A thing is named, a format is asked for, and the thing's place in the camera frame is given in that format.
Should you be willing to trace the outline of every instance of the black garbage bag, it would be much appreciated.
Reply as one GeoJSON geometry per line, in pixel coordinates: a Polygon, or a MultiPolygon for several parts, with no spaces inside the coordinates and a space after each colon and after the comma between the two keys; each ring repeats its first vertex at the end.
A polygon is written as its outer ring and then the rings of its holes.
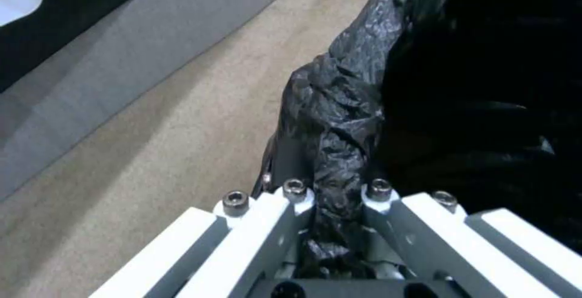
{"type": "Polygon", "coordinates": [[[507,207],[582,253],[582,0],[370,0],[291,75],[254,194],[316,192],[299,277],[373,277],[360,190],[507,207]]]}

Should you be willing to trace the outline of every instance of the black plastic bag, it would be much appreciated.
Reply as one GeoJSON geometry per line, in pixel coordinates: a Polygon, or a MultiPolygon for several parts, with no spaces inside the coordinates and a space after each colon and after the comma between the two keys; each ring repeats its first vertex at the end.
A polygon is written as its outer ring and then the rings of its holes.
{"type": "Polygon", "coordinates": [[[358,224],[378,173],[470,213],[507,207],[582,252],[581,20],[582,0],[368,1],[291,75],[273,181],[254,190],[312,184],[299,277],[373,277],[358,224]]]}

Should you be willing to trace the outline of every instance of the black fabric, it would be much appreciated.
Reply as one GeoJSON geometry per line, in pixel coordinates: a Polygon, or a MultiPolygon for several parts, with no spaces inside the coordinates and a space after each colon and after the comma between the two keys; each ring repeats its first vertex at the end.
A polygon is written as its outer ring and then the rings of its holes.
{"type": "Polygon", "coordinates": [[[293,72],[266,150],[272,162],[293,138],[312,165],[299,276],[370,277],[358,224],[371,173],[470,213],[507,207],[582,253],[581,20],[582,0],[368,1],[293,72]]]}
{"type": "Polygon", "coordinates": [[[126,0],[42,0],[0,27],[0,92],[126,0]]]}

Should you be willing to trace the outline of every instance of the gray fabric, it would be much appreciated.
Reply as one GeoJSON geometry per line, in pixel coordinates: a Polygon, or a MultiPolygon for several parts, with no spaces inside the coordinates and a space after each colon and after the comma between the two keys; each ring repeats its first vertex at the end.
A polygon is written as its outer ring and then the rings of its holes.
{"type": "Polygon", "coordinates": [[[0,200],[272,0],[131,0],[0,95],[0,200]]]}

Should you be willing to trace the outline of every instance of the beige carpet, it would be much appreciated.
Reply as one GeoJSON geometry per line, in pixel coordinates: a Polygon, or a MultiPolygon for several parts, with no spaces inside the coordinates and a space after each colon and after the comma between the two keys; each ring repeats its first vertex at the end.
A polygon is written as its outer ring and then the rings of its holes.
{"type": "Polygon", "coordinates": [[[187,207],[250,191],[289,74],[366,0],[276,0],[0,205],[0,297],[83,297],[187,207]]]}

